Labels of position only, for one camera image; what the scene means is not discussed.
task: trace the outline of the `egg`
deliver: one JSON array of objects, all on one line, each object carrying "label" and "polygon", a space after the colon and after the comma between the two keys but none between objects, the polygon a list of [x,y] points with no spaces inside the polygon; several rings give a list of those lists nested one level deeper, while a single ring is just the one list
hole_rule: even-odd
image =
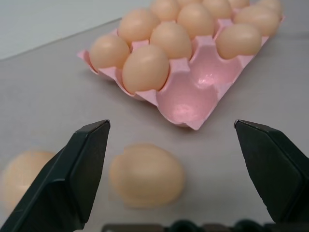
[{"label": "egg", "polygon": [[213,35],[214,20],[210,12],[201,3],[192,3],[182,8],[177,23],[183,26],[190,36]]},{"label": "egg", "polygon": [[124,64],[122,80],[125,89],[137,91],[160,90],[169,75],[169,59],[158,46],[146,45],[133,51]]},{"label": "egg", "polygon": [[192,55],[188,33],[174,22],[163,22],[156,27],[150,37],[150,44],[161,47],[169,59],[190,59]]},{"label": "egg", "polygon": [[184,7],[184,6],[189,5],[191,3],[199,3],[199,2],[201,3],[202,2],[202,0],[177,0],[177,1],[179,3],[180,7]]},{"label": "egg", "polygon": [[160,19],[154,13],[149,9],[139,8],[122,18],[118,35],[130,45],[133,41],[148,40],[159,24]]},{"label": "egg", "polygon": [[161,21],[175,21],[180,5],[177,0],[154,0],[150,9]]},{"label": "egg", "polygon": [[258,5],[243,8],[233,19],[234,23],[249,23],[256,26],[263,36],[275,35],[280,18],[272,10]]},{"label": "egg", "polygon": [[250,5],[250,0],[228,0],[232,8],[244,8]]},{"label": "egg", "polygon": [[234,24],[224,28],[215,42],[223,59],[232,59],[238,55],[252,56],[262,46],[262,34],[253,25]]},{"label": "egg", "polygon": [[44,165],[54,156],[46,151],[27,151],[12,160],[2,173],[2,201],[12,212]]},{"label": "egg", "polygon": [[129,54],[130,49],[123,39],[116,35],[104,35],[91,46],[89,58],[95,71],[114,66],[121,69]]},{"label": "egg", "polygon": [[203,5],[217,19],[228,19],[232,17],[232,7],[228,0],[203,0]]},{"label": "egg", "polygon": [[181,195],[185,171],[168,151],[153,144],[136,144],[114,158],[109,180],[127,206],[151,208],[166,205]]},{"label": "egg", "polygon": [[265,6],[274,12],[281,18],[282,17],[282,5],[280,0],[259,0],[257,5]]}]

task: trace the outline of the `egg tray cup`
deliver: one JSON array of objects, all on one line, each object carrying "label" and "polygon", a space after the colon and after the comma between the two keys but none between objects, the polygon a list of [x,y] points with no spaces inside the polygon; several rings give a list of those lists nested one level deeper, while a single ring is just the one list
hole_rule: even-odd
[{"label": "egg tray cup", "polygon": [[[192,41],[192,58],[171,59],[169,77],[159,91],[148,90],[130,94],[123,86],[121,69],[111,67],[96,72],[91,65],[88,51],[81,51],[78,57],[87,63],[95,74],[107,80],[114,80],[127,95],[155,105],[163,117],[171,123],[198,130],[254,58],[254,56],[237,56],[225,60],[219,56],[215,40],[225,27],[231,25],[233,23],[230,19],[221,19],[216,25],[214,37],[195,37]],[[262,38],[262,46],[268,39],[269,37]],[[147,44],[148,40],[133,42],[132,51]]]}]

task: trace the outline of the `egg carton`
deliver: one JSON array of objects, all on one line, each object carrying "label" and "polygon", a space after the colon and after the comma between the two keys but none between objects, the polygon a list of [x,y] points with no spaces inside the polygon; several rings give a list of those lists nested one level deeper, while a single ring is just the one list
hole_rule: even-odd
[{"label": "egg carton", "polygon": [[[169,77],[160,91],[148,90],[130,94],[122,82],[122,70],[111,67],[96,72],[89,59],[89,52],[84,50],[78,57],[84,60],[91,71],[107,80],[113,80],[127,95],[155,105],[159,112],[177,126],[187,126],[198,130],[208,119],[220,99],[239,77],[243,69],[254,56],[237,56],[233,59],[222,59],[216,49],[215,40],[220,32],[233,25],[230,19],[218,20],[216,34],[197,36],[192,41],[193,56],[171,59]],[[262,45],[269,37],[262,38]],[[133,42],[133,51],[149,41]]]}]

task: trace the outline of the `gray table surface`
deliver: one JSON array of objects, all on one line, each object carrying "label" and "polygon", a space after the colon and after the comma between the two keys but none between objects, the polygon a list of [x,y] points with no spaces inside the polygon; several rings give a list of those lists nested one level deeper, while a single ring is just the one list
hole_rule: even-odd
[{"label": "gray table surface", "polygon": [[[118,22],[0,62],[0,171],[29,149],[57,152],[81,126],[111,120],[105,166],[86,232],[108,222],[181,218],[233,224],[271,221],[241,154],[235,119],[283,131],[309,154],[309,1],[283,0],[286,20],[219,102],[199,131],[176,127],[156,108],[131,99],[90,72],[75,54]],[[182,197],[155,210],[131,210],[109,197],[113,156],[134,142],[151,142],[177,156],[187,170]],[[0,211],[0,224],[7,215]]]}]

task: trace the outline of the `brown egg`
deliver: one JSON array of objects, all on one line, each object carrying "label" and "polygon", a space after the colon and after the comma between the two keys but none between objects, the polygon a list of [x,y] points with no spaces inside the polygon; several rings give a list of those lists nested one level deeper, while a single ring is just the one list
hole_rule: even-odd
[{"label": "brown egg", "polygon": [[176,21],[180,5],[177,0],[154,0],[150,9],[161,21]]},{"label": "brown egg", "polygon": [[152,144],[126,147],[112,161],[109,178],[123,202],[135,208],[168,204],[180,196],[185,185],[180,162]]},{"label": "brown egg", "polygon": [[44,165],[54,156],[46,151],[27,151],[12,160],[2,173],[2,201],[12,212]]},{"label": "brown egg", "polygon": [[217,19],[228,19],[232,17],[232,7],[228,0],[203,0],[203,5]]},{"label": "brown egg", "polygon": [[272,10],[258,5],[243,8],[233,19],[234,23],[249,23],[256,26],[263,36],[275,35],[280,19]]},{"label": "brown egg", "polygon": [[143,41],[150,38],[154,28],[160,24],[160,19],[150,10],[140,8],[131,11],[122,18],[118,35],[128,44],[133,41]]},{"label": "brown egg", "polygon": [[158,46],[146,45],[128,57],[122,71],[123,85],[129,93],[160,90],[169,75],[169,59]]},{"label": "brown egg", "polygon": [[91,46],[89,58],[96,71],[114,66],[121,69],[129,54],[130,49],[123,39],[116,35],[104,35]]},{"label": "brown egg", "polygon": [[190,59],[192,55],[188,33],[174,22],[163,22],[156,27],[150,37],[150,44],[161,47],[169,59]]},{"label": "brown egg", "polygon": [[250,0],[228,0],[232,8],[244,8],[250,6]]},{"label": "brown egg", "polygon": [[180,7],[184,7],[186,5],[189,5],[191,3],[201,3],[202,0],[177,0]]},{"label": "brown egg", "polygon": [[187,30],[191,40],[200,35],[213,35],[214,32],[214,19],[201,3],[183,7],[177,23]]},{"label": "brown egg", "polygon": [[252,56],[262,46],[261,32],[250,24],[234,24],[223,29],[216,40],[219,55],[232,59],[238,55]]},{"label": "brown egg", "polygon": [[281,18],[282,17],[282,5],[280,0],[259,0],[257,5],[265,6],[274,12]]}]

